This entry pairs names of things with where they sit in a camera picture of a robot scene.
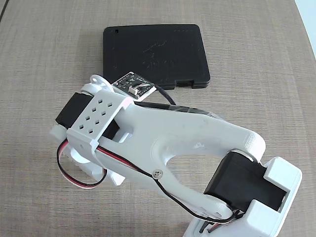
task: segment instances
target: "robotic arm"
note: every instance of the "robotic arm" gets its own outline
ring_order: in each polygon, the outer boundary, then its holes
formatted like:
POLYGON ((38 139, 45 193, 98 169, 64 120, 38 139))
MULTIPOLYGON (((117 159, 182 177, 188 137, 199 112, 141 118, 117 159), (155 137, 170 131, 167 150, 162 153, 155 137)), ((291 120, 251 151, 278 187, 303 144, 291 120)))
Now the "robotic arm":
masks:
POLYGON ((96 180, 106 170, 114 185, 127 178, 174 200, 195 217, 185 237, 278 235, 302 173, 280 157, 262 165, 260 135, 190 109, 142 107, 155 87, 134 73, 114 85, 97 75, 90 81, 50 131, 63 144, 58 156, 64 152, 96 180), (134 86, 134 79, 141 84, 134 86), (174 156, 193 154, 224 157, 204 194, 183 186, 166 167, 174 156))

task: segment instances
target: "screw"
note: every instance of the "screw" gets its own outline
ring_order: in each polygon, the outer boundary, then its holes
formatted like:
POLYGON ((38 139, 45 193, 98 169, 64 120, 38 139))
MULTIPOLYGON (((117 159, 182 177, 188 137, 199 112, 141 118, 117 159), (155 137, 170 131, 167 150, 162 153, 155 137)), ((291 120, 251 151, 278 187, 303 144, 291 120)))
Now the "screw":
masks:
POLYGON ((153 176, 154 179, 161 179, 162 178, 162 174, 163 174, 162 170, 155 169, 153 171, 153 173, 152 173, 152 176, 153 176))

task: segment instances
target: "table surface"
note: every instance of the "table surface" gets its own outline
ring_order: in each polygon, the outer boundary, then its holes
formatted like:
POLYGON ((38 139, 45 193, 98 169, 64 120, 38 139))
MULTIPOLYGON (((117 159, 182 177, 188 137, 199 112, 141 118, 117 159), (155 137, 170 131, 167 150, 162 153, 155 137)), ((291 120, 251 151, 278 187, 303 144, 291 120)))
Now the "table surface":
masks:
MULTIPOLYGON (((211 84, 170 95, 258 132, 263 161, 281 156, 301 168, 279 236, 315 236, 316 62, 293 0, 11 0, 0 22, 0 236, 184 233, 191 216, 154 191, 128 181, 72 186, 47 139, 71 95, 102 73, 104 28, 141 24, 199 25, 211 84)), ((202 192, 220 159, 176 157, 170 168, 202 192)))

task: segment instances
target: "black plastic box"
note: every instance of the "black plastic box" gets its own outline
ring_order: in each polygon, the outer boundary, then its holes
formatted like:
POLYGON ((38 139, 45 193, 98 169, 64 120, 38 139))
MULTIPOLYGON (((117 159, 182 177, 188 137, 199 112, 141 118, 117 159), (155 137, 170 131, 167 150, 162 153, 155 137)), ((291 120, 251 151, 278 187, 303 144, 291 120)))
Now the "black plastic box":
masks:
POLYGON ((164 89, 205 88, 210 82, 197 25, 107 27, 103 62, 103 76, 110 83, 131 71, 164 89))

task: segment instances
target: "red and black wire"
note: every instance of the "red and black wire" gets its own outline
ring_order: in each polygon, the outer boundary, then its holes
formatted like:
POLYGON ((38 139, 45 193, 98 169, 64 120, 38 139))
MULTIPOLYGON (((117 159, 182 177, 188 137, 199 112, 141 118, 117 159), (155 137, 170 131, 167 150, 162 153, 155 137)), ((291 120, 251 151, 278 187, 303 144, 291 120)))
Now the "red and black wire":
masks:
MULTIPOLYGON (((60 168, 60 171, 62 172, 62 174, 72 183, 74 183, 76 186, 79 186, 79 187, 82 187, 82 188, 85 188, 85 189, 90 189, 90 188, 94 188, 96 187, 97 185, 99 185, 106 177, 107 175, 107 170, 104 169, 104 176, 103 178, 95 183, 95 184, 86 184, 86 183, 83 183, 81 181, 78 181, 77 179, 73 178, 72 176, 70 176, 61 166, 60 164, 60 156, 61 156, 61 153, 62 151, 64 150, 64 148, 66 147, 66 145, 68 144, 68 141, 67 139, 65 139, 61 144, 60 146, 58 147, 57 149, 57 164, 58 164, 58 167, 60 168)), ((157 179, 154 179, 152 177, 151 174, 145 172, 144 170, 142 170, 141 168, 139 168, 138 166, 134 165, 132 162, 130 162, 129 160, 127 160, 126 158, 114 153, 114 152, 111 152, 107 149, 105 149, 104 147, 101 147, 101 146, 98 146, 97 147, 97 150, 106 154, 107 156, 110 156, 120 162, 122 162, 123 164, 131 167, 132 169, 134 169, 135 171, 137 172, 140 172, 150 178, 152 178, 156 184, 158 185, 158 187, 161 189, 161 191, 167 196, 169 197, 170 199, 172 199, 173 201, 175 201, 178 205, 180 205, 183 209, 185 209, 188 213, 190 213, 191 215, 193 215, 194 217, 196 218, 199 218, 201 220, 204 220, 204 221, 207 221, 207 222, 213 222, 213 223, 217 223, 217 224, 226 224, 226 223, 229 223, 231 222, 232 220, 235 219, 236 215, 239 213, 239 211, 234 211, 232 216, 227 218, 227 219, 213 219, 213 218, 210 218, 210 217, 205 217, 205 216, 201 216, 201 215, 198 215, 196 214, 195 212, 193 212, 192 210, 190 210, 187 206, 185 206, 181 201, 179 201, 177 198, 175 198, 172 194, 170 194, 163 186, 162 184, 159 182, 159 180, 157 179)))

